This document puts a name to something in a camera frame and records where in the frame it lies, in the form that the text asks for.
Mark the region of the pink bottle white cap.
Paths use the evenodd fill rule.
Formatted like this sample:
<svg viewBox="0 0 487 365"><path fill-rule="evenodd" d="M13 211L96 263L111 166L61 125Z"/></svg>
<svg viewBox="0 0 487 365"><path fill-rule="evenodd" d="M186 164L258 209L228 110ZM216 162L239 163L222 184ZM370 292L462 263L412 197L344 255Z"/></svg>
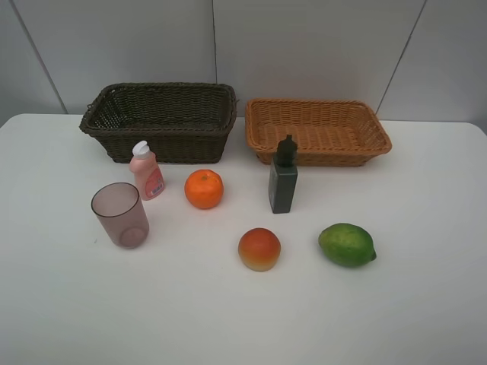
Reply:
<svg viewBox="0 0 487 365"><path fill-rule="evenodd" d="M133 147L129 169L142 200L151 200L163 192L164 178L147 141L140 141Z"/></svg>

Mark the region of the dark brown wicker basket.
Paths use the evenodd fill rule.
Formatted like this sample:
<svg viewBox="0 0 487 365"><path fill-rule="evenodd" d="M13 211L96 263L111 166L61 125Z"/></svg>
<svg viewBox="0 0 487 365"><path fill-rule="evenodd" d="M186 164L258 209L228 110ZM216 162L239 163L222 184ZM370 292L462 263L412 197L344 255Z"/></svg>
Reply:
<svg viewBox="0 0 487 365"><path fill-rule="evenodd" d="M80 129L116 163L129 163L146 141L159 163L207 164L221 159L236 116L226 84L120 83L98 94Z"/></svg>

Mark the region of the translucent purple plastic cup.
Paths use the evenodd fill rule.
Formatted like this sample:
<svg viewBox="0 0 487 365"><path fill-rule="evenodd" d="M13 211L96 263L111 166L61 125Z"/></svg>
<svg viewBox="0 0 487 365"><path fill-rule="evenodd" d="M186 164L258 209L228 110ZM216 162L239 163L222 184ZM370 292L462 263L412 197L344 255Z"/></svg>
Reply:
<svg viewBox="0 0 487 365"><path fill-rule="evenodd" d="M116 246L135 249L146 241L149 222L134 185L115 182L104 186L91 199L91 210Z"/></svg>

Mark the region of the orange tangerine fruit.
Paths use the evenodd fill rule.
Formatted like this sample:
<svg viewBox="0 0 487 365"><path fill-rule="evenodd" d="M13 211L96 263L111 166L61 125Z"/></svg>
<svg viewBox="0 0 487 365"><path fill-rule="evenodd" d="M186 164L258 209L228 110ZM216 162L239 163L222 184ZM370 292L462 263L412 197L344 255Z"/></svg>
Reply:
<svg viewBox="0 0 487 365"><path fill-rule="evenodd" d="M195 208L210 209L221 202L224 183L212 170L197 170L188 176L184 192L188 202Z"/></svg>

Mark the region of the dark green pump bottle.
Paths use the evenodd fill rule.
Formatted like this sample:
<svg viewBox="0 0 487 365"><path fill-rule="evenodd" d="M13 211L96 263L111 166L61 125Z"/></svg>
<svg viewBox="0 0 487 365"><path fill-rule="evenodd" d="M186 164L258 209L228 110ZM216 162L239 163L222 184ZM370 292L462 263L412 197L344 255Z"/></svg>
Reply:
<svg viewBox="0 0 487 365"><path fill-rule="evenodd" d="M298 180L296 165L298 145L292 135L278 143L272 157L269 174L269 203L273 214L287 214L291 210L294 191Z"/></svg>

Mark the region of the light orange wicker basket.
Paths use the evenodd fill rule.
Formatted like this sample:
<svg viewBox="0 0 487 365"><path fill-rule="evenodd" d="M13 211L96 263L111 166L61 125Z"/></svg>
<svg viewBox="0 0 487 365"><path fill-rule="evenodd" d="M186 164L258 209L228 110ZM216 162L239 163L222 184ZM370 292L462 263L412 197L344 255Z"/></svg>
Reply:
<svg viewBox="0 0 487 365"><path fill-rule="evenodd" d="M247 145L264 164L287 135L298 146L298 166L360 167L392 149L374 111L356 100L255 98L245 127Z"/></svg>

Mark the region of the green lime fruit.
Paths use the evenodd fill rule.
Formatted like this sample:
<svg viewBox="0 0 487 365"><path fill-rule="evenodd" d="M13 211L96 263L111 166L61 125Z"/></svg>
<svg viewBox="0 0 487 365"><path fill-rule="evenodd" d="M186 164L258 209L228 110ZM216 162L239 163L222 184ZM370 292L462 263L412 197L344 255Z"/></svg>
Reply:
<svg viewBox="0 0 487 365"><path fill-rule="evenodd" d="M377 258L372 236L354 224L327 227L320 233L318 244L331 262L347 268L358 268Z"/></svg>

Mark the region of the red yellow peach fruit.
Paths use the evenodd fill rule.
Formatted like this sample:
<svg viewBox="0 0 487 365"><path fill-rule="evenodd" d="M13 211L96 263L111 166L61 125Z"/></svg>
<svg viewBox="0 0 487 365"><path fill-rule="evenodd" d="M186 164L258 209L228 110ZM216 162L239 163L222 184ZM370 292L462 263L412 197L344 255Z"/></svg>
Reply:
<svg viewBox="0 0 487 365"><path fill-rule="evenodd" d="M281 243L272 231L261 227L253 228L240 238L238 254L249 269L268 271L279 260Z"/></svg>

